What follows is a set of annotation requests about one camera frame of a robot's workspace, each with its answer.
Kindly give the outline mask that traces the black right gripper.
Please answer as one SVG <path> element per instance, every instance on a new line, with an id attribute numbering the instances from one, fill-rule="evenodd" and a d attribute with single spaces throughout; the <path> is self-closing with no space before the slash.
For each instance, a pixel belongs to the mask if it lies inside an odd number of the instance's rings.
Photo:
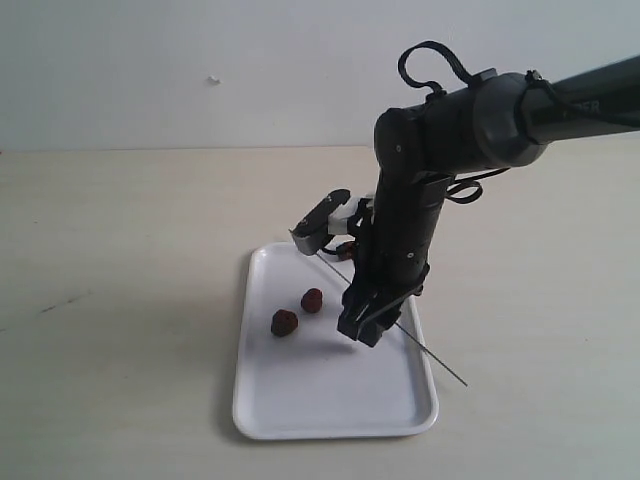
<path id="1" fill-rule="evenodd" d="M 375 347 L 399 319 L 402 304 L 422 290 L 451 180 L 442 173 L 380 169 L 373 213 L 359 237 L 356 275 L 342 295 L 340 333 Z"/>

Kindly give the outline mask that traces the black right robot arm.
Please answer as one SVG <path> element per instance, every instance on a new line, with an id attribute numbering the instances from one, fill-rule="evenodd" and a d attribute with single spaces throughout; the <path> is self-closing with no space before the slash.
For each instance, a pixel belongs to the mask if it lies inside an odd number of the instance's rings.
<path id="1" fill-rule="evenodd" d="M 374 346 L 404 300 L 420 293 L 440 211 L 460 175 L 526 166 L 552 142 L 638 127 L 637 58 L 552 84 L 534 71 L 489 72 L 462 90 L 387 110 L 374 128 L 378 184 L 356 237 L 339 332 Z"/>

